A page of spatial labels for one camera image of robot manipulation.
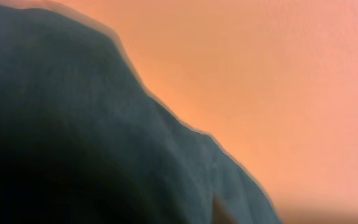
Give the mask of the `black shorts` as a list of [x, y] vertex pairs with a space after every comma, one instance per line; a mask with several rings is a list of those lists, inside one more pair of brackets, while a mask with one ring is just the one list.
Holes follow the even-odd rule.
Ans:
[[0, 223], [278, 223], [212, 137], [174, 117], [114, 42], [0, 5]]

